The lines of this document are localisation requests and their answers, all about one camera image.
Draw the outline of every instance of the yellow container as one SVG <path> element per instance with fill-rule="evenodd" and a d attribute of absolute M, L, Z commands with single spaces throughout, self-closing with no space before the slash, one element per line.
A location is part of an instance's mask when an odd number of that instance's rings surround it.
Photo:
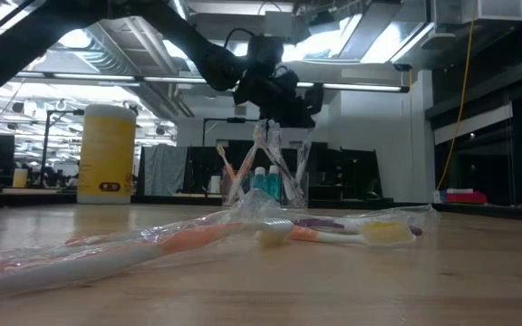
<path fill-rule="evenodd" d="M 93 104 L 83 120 L 78 203 L 129 204 L 136 114 Z"/>
<path fill-rule="evenodd" d="M 27 185 L 27 168 L 16 168 L 14 171 L 14 187 Z"/>

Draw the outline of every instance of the ceiling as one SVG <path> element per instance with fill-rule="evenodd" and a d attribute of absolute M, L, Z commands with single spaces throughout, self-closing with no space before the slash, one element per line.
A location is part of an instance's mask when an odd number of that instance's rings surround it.
<path fill-rule="evenodd" d="M 464 4 L 474 0 L 448 0 L 449 10 L 459 13 Z M 12 8 L 0 0 L 0 18 Z M 235 27 L 253 33 L 283 33 L 289 40 L 285 45 L 284 64 L 293 69 L 302 82 L 359 83 L 369 85 L 403 85 L 408 78 L 392 63 L 411 64 L 415 70 L 439 68 L 459 60 L 457 49 L 468 36 L 464 14 L 456 16 L 442 8 L 440 14 L 432 10 L 431 0 L 296 0 L 262 2 L 248 0 L 174 0 L 170 5 L 207 39 L 222 44 Z M 0 33 L 23 18 L 33 8 L 21 13 L 6 24 Z M 338 29 L 309 36 L 309 30 L 319 13 L 329 12 Z M 442 17 L 448 22 L 441 23 Z M 516 22 L 497 24 L 498 20 L 480 20 L 479 47 L 508 33 Z M 448 46 L 421 49 L 433 30 L 439 27 L 454 34 Z M 247 34 L 235 33 L 228 48 L 236 55 L 247 52 Z M 189 58 L 168 42 L 139 17 L 104 20 L 85 30 L 64 36 L 45 54 L 43 60 L 26 67 L 34 72 L 68 72 L 123 76 L 198 76 Z M 14 96 L 14 102 L 24 102 L 24 113 L 5 112 L 0 117 L 0 133 L 14 133 L 19 149 L 41 155 L 45 111 L 66 104 L 66 109 L 85 108 L 87 104 L 105 102 L 115 105 L 139 106 L 139 134 L 137 143 L 175 143 L 174 123 L 183 119 L 228 118 L 235 115 L 229 92 L 217 92 L 207 85 L 174 84 L 164 82 L 94 81 L 15 78 L 0 89 L 0 114 Z M 326 91 L 327 106 L 337 91 Z M 256 107 L 246 105 L 246 118 L 255 118 Z M 52 127 L 58 145 L 66 139 L 77 140 L 82 119 L 65 115 Z M 17 123 L 10 130 L 8 123 Z M 164 135 L 157 135 L 158 125 L 166 126 Z M 76 145 L 71 145 L 77 158 Z"/>

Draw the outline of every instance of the table surface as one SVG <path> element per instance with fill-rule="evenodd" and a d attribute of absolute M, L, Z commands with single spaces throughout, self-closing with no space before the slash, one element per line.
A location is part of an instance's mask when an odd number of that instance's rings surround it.
<path fill-rule="evenodd" d="M 0 209 L 0 250 L 217 210 Z M 522 221 L 443 214 L 437 248 L 295 242 L 176 262 L 165 257 L 83 286 L 0 298 L 0 325 L 522 325 Z"/>

